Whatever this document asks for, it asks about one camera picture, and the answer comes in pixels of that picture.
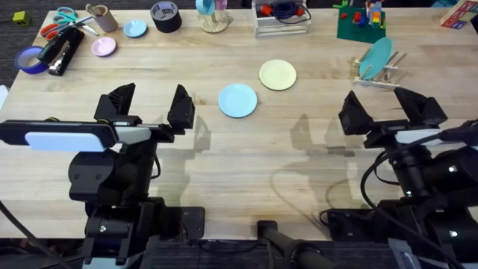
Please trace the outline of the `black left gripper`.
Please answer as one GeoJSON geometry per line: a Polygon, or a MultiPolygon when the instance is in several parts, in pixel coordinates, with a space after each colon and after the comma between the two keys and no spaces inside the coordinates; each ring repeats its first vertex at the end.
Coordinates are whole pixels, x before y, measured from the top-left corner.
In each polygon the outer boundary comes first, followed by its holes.
{"type": "Polygon", "coordinates": [[[116,152],[109,146],[96,153],[96,164],[111,166],[111,173],[119,179],[154,179],[153,167],[161,168],[157,157],[160,143],[172,143],[175,136],[184,135],[193,128],[195,105],[183,85],[178,84],[170,110],[168,123],[143,123],[138,116],[129,115],[135,83],[118,87],[100,96],[93,118],[109,124],[122,144],[116,152]]]}

